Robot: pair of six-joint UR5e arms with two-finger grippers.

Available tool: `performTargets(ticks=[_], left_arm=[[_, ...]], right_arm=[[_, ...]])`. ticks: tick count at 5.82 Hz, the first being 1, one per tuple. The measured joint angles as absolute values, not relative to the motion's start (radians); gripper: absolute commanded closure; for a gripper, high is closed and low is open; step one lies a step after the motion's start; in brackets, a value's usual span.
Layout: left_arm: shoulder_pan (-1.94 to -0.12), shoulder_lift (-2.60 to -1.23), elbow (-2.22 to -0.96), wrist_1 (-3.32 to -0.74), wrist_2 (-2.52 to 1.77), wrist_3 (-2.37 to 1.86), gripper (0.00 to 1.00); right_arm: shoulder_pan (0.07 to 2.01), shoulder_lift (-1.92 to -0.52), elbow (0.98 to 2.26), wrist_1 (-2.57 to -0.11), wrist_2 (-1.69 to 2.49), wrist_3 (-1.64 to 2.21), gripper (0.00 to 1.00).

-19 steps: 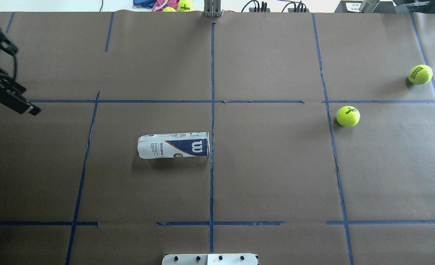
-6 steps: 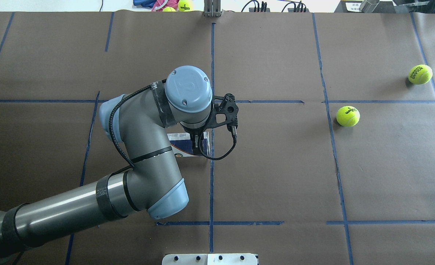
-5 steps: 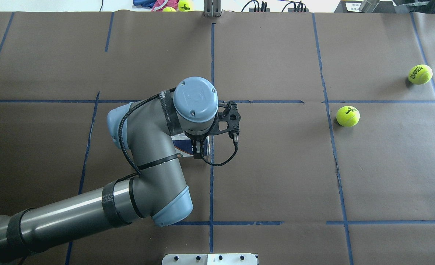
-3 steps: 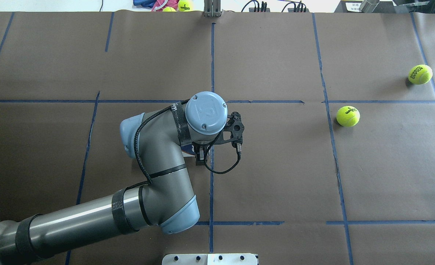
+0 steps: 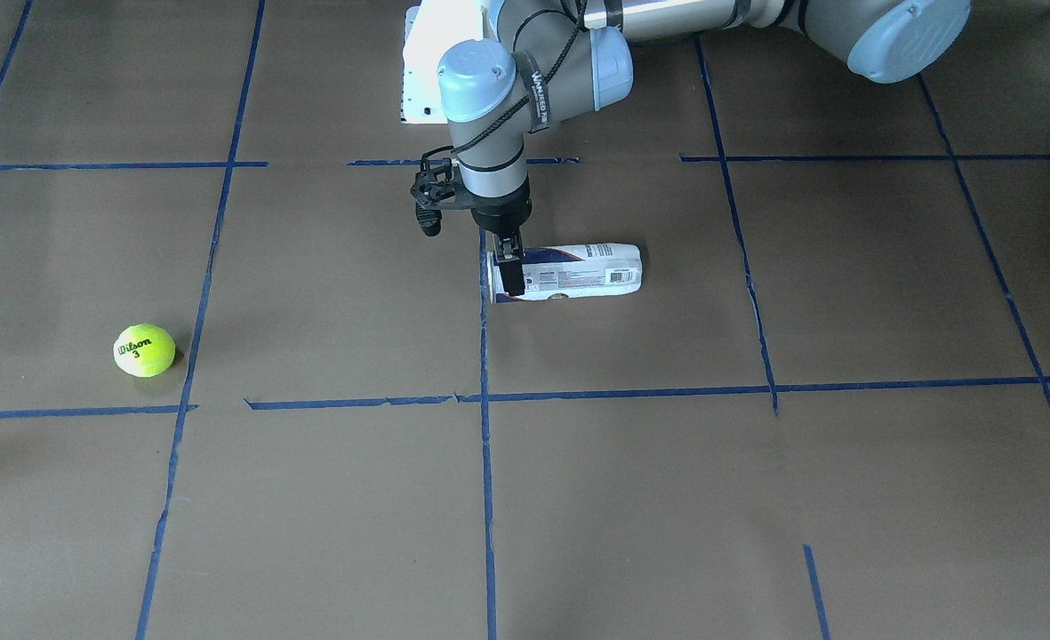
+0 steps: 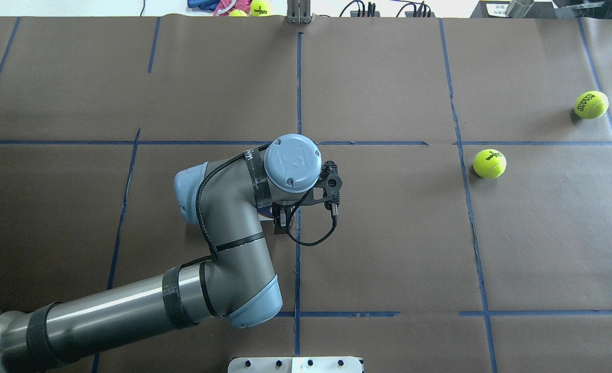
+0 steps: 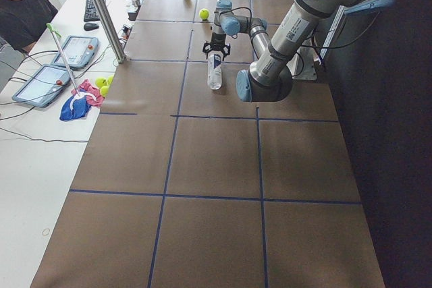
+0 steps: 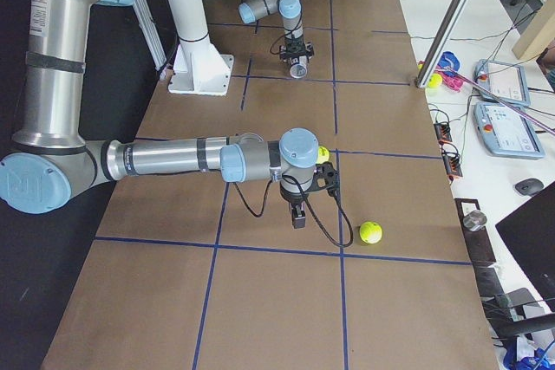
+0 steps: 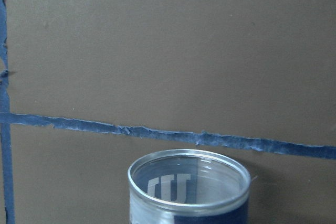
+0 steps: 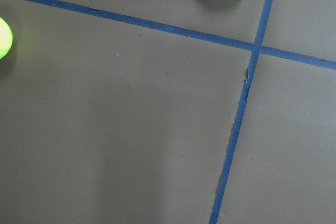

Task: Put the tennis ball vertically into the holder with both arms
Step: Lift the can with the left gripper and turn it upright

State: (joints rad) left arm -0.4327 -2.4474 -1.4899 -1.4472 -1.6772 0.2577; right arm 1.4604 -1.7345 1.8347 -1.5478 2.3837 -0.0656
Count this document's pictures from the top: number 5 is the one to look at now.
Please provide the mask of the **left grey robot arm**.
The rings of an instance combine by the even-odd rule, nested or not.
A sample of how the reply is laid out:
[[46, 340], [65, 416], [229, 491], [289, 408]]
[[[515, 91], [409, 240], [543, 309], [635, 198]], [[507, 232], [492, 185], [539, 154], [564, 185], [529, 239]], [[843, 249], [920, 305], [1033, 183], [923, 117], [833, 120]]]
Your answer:
[[632, 44], [741, 24], [781, 26], [877, 84], [926, 69], [954, 44], [968, 1], [494, 1], [488, 34], [443, 54], [437, 65], [450, 126], [443, 162], [424, 154], [411, 189], [427, 236], [448, 210], [471, 211], [494, 236], [499, 293], [522, 299], [556, 292], [538, 280], [520, 229], [532, 211], [525, 136], [609, 107], [634, 84]]

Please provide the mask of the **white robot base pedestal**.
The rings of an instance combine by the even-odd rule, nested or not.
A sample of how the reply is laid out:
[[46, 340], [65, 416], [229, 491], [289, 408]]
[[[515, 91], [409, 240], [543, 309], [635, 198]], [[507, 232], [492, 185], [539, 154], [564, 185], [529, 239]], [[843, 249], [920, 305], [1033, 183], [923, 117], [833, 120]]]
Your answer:
[[558, 1], [421, 1], [405, 15], [400, 118], [499, 133], [548, 129], [537, 91], [576, 17]]

